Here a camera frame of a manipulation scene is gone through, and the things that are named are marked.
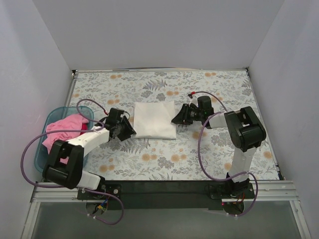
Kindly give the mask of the white t shirt robot print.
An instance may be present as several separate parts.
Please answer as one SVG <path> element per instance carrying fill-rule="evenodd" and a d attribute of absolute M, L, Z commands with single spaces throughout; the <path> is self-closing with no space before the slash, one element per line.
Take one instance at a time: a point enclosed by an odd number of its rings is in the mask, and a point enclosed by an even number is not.
<path fill-rule="evenodd" d="M 136 102 L 133 128 L 135 138 L 176 139 L 175 104 L 171 102 Z"/>

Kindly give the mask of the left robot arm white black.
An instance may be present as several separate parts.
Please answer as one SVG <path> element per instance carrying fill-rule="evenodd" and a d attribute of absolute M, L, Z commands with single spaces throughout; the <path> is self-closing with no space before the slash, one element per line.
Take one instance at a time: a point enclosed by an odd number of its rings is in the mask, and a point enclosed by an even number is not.
<path fill-rule="evenodd" d="M 88 132 L 68 141 L 55 141 L 42 172 L 43 178 L 68 189 L 89 189 L 93 198 L 103 198 L 106 187 L 101 184 L 102 177 L 83 170 L 84 158 L 114 138 L 124 141 L 135 135 L 127 115 L 124 110 L 111 108 Z"/>

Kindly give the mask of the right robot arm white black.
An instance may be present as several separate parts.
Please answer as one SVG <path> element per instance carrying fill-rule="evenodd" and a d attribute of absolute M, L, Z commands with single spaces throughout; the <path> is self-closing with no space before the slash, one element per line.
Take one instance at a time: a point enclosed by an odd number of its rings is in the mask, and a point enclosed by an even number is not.
<path fill-rule="evenodd" d="M 183 104 L 181 110 L 171 120 L 174 124 L 191 125 L 199 121 L 203 129 L 226 128 L 234 145 L 231 168 L 224 179 L 209 177 L 213 184 L 209 192 L 216 198 L 243 197 L 252 189 L 250 167 L 258 147 L 266 139 L 266 131 L 251 107 L 225 113 L 213 109 L 211 98 L 201 96 Z"/>

